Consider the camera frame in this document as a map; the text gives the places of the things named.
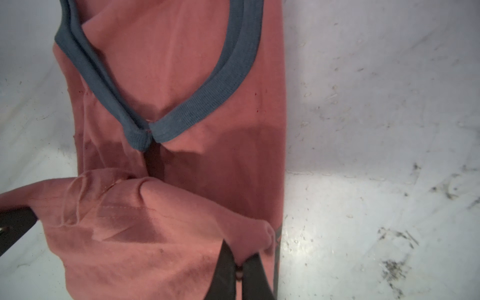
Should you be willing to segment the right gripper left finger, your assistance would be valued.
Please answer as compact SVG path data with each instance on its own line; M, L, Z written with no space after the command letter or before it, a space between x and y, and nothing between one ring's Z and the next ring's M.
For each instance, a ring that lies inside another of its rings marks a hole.
M236 299L236 263L226 241L222 242L216 268L204 300Z

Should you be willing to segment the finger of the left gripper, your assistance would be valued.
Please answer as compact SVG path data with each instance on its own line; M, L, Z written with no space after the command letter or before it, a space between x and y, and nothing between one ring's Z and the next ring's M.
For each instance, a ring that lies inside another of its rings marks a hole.
M38 217L28 207L1 212L1 256L18 242L37 221Z

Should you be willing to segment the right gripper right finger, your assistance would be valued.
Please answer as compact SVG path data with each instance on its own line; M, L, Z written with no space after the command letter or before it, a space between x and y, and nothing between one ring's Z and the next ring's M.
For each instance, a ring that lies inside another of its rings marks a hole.
M275 300L259 254L242 265L242 300Z

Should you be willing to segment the dusty red tank top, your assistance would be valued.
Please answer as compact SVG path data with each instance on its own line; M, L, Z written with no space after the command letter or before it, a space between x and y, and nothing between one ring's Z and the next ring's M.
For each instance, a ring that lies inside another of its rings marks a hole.
M204 300L223 241L275 297L285 191L281 1L61 1L76 177L30 208L75 300Z

